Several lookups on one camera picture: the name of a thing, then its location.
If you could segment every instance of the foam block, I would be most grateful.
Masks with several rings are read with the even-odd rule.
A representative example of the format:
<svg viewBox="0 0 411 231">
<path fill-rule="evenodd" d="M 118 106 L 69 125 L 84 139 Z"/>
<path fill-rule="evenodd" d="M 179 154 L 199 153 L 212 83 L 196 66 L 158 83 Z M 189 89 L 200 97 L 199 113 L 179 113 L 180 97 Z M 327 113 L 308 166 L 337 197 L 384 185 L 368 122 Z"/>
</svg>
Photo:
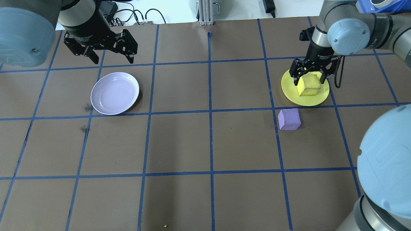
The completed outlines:
<svg viewBox="0 0 411 231">
<path fill-rule="evenodd" d="M 320 81 L 316 74 L 308 73 L 300 77 L 297 84 L 299 96 L 313 96 L 321 89 Z"/>
<path fill-rule="evenodd" d="M 297 130 L 301 125 L 298 109 L 282 109 L 278 114 L 278 123 L 280 130 Z"/>
</svg>

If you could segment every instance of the black cable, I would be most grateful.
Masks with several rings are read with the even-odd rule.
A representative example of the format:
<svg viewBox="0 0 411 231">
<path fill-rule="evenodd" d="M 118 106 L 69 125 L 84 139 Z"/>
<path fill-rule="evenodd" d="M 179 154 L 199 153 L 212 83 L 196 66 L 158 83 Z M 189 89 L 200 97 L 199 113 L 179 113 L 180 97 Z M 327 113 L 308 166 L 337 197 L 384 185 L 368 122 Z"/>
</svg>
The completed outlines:
<svg viewBox="0 0 411 231">
<path fill-rule="evenodd" d="M 336 88 L 341 87 L 342 73 L 344 71 L 344 62 L 345 62 L 345 55 L 342 55 L 342 56 L 339 57 L 339 59 L 337 61 L 337 65 L 335 66 L 334 85 L 335 85 Z M 338 68 L 339 68 L 340 63 L 341 63 L 341 72 L 340 72 L 340 76 L 339 76 L 339 83 L 337 85 L 337 72 L 338 72 Z"/>
<path fill-rule="evenodd" d="M 144 20 L 143 13 L 142 13 L 141 11 L 137 10 L 137 9 L 134 10 L 134 13 L 135 13 L 136 11 L 141 14 L 141 19 Z"/>
<path fill-rule="evenodd" d="M 137 24 L 140 24 L 139 23 L 139 20 L 138 20 L 138 18 L 137 18 L 137 15 L 136 15 L 136 13 L 135 13 L 135 11 L 137 11 L 137 10 L 131 10 L 131 9 L 121 9 L 121 10 L 118 10 L 118 11 L 116 11 L 116 12 L 113 12 L 113 13 L 111 13 L 111 14 L 107 14 L 107 15 L 105 15 L 104 17 L 105 18 L 108 18 L 110 15 L 114 15 L 114 14 L 116 14 L 116 13 L 118 13 L 118 12 L 122 12 L 122 11 L 131 11 L 132 12 L 132 15 L 130 15 L 130 17 L 126 20 L 126 21 L 121 21 L 121 22 L 128 22 L 130 19 L 131 19 L 131 17 L 132 16 L 134 16 L 134 18 L 136 19 L 136 22 L 137 22 Z"/>
<path fill-rule="evenodd" d="M 167 23 L 166 23 L 166 20 L 164 19 L 163 14 L 162 14 L 159 10 L 154 9 L 154 8 L 151 8 L 150 10 L 155 10 L 155 11 L 159 12 L 159 13 L 160 13 L 160 15 L 161 15 L 161 17 L 162 17 L 162 18 L 163 18 L 163 20 L 164 20 L 164 24 L 167 24 Z M 145 19 L 146 19 L 146 20 L 147 20 L 147 13 L 148 13 L 150 10 L 148 10 L 148 11 L 145 13 Z"/>
<path fill-rule="evenodd" d="M 391 13 L 389 15 L 396 15 L 396 14 L 402 14 L 402 13 L 411 13 L 411 10 L 398 11 L 398 12 Z"/>
</svg>

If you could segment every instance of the purple cube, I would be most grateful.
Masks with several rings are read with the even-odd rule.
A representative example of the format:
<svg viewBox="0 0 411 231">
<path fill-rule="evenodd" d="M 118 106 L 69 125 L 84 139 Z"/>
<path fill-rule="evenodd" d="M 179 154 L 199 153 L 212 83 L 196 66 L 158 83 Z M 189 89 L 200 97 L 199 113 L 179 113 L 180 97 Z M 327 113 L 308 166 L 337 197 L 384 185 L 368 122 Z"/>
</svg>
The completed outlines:
<svg viewBox="0 0 411 231">
<path fill-rule="evenodd" d="M 297 130 L 301 125 L 298 109 L 282 109 L 278 114 L 278 124 L 280 130 Z"/>
</svg>

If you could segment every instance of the stain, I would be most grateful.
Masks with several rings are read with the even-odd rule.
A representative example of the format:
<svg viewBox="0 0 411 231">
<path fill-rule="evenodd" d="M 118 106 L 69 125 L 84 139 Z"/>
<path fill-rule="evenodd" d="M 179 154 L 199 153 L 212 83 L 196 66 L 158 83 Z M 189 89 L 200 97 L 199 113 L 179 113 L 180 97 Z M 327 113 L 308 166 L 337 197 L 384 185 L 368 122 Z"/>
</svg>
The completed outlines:
<svg viewBox="0 0 411 231">
<path fill-rule="evenodd" d="M 80 129 L 82 132 L 85 133 L 87 131 L 87 125 L 82 126 Z"/>
<path fill-rule="evenodd" d="M 93 106 L 92 106 L 91 104 L 87 104 L 87 105 L 84 107 L 84 111 L 85 111 L 85 112 L 90 112 L 91 109 L 93 109 Z"/>
</svg>

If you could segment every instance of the yellow cube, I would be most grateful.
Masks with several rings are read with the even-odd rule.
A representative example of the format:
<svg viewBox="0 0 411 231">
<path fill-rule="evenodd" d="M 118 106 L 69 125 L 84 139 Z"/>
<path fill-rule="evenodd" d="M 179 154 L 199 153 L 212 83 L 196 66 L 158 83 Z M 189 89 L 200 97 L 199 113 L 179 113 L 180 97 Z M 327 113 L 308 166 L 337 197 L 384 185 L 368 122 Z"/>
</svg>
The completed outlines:
<svg viewBox="0 0 411 231">
<path fill-rule="evenodd" d="M 299 96 L 313 96 L 321 89 L 320 81 L 316 74 L 308 73 L 300 77 L 297 84 Z"/>
</svg>

